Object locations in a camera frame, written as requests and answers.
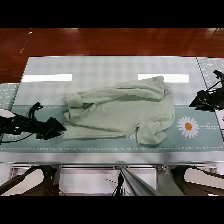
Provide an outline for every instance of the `wooden floor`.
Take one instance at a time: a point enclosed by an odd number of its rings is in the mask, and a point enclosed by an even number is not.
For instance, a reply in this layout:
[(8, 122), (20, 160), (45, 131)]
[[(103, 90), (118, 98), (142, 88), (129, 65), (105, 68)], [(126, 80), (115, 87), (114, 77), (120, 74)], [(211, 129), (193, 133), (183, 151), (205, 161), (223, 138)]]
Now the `wooden floor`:
[(30, 56), (224, 58), (223, 28), (0, 28), (0, 83), (19, 82)]

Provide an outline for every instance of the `daisy print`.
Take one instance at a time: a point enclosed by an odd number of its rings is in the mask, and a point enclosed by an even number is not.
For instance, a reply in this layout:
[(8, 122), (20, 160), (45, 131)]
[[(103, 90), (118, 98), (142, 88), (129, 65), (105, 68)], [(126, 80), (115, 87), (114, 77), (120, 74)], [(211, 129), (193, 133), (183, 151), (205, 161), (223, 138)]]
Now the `daisy print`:
[(194, 120), (194, 118), (190, 117), (182, 117), (178, 121), (178, 130), (182, 132), (182, 135), (188, 138), (194, 138), (198, 135), (198, 124), (197, 121)]

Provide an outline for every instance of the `folded garment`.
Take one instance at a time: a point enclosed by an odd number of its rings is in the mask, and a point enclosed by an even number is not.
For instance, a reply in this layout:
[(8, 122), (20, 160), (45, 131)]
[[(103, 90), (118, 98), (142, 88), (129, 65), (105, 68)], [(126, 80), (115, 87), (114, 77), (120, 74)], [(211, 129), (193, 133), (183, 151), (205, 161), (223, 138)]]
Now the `folded garment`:
[(137, 129), (138, 143), (159, 144), (175, 115), (162, 76), (74, 93), (67, 104), (65, 139), (121, 137)]

